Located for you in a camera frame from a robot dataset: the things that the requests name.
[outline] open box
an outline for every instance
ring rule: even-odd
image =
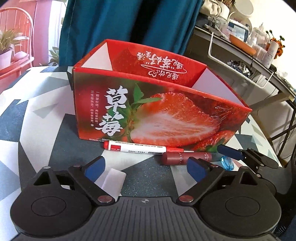
[[[107,39],[73,69],[79,137],[217,151],[252,111],[203,63]]]

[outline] maroon cylindrical tube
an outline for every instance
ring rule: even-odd
[[[210,152],[165,152],[163,153],[161,162],[167,166],[186,165],[188,158],[191,156],[209,162],[212,160],[212,154]]]

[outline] white bag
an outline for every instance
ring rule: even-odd
[[[216,0],[205,0],[200,8],[200,13],[216,18],[222,13],[222,7]]]

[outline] blue crystal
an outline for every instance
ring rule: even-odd
[[[222,163],[223,168],[227,171],[232,171],[234,169],[233,161],[228,156],[221,157],[221,163]]]

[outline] ribbed gray plate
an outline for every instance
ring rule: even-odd
[[[112,206],[97,208],[80,229],[56,238],[19,234],[14,241],[276,241],[272,235],[235,239],[212,231],[191,207],[170,197],[120,197]]]

